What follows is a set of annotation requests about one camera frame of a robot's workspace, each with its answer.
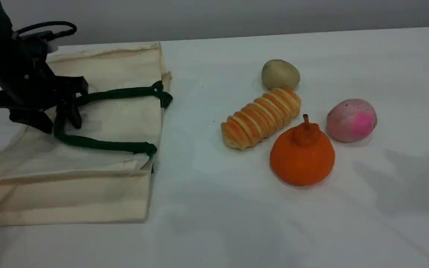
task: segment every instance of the pink toy fruit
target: pink toy fruit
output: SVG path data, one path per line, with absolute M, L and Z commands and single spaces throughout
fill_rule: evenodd
M 356 142 L 367 137 L 376 122 L 375 109 L 366 100 L 344 100 L 327 115 L 327 133 L 339 142 Z

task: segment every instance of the robotic arm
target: robotic arm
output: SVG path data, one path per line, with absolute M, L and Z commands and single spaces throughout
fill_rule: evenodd
M 70 30 L 21 35 L 34 29 L 65 25 Z M 69 22 L 45 22 L 18 31 L 0 2 L 0 108 L 10 111 L 10 120 L 30 125 L 51 133 L 53 123 L 44 113 L 56 106 L 58 113 L 75 127 L 82 126 L 79 110 L 75 105 L 76 93 L 87 94 L 88 84 L 83 77 L 57 76 L 46 64 L 48 42 L 74 34 L 77 27 Z

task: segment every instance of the white table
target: white table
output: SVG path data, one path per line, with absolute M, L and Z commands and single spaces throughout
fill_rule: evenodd
M 62 47 L 59 52 L 96 46 Z M 0 229 L 0 268 L 429 268 L 429 29 L 162 43 L 174 102 L 145 224 Z M 301 73 L 302 113 L 364 98 L 373 135 L 334 143 L 324 183 L 283 185 L 269 170 L 280 133 L 239 153 L 220 122 L 263 93 L 265 61 Z M 292 121 L 291 126 L 301 122 Z M 0 148 L 17 126 L 0 112 Z

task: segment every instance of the beige tote bag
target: beige tote bag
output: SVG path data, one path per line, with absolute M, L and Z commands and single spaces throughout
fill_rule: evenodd
M 89 93 L 163 81 L 159 42 L 81 51 L 47 61 L 56 75 L 84 76 Z M 55 109 L 47 111 L 52 119 Z M 102 141 L 149 142 L 160 151 L 162 115 L 153 96 L 103 100 L 80 108 L 82 129 L 67 134 Z M 152 159 L 146 154 L 67 146 L 52 134 L 22 127 L 0 151 L 0 226 L 134 222 L 147 217 Z

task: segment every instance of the croissant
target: croissant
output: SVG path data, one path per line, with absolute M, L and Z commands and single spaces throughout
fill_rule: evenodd
M 233 149 L 254 147 L 288 125 L 300 107 L 301 99 L 294 92 L 273 88 L 221 123 L 223 141 Z

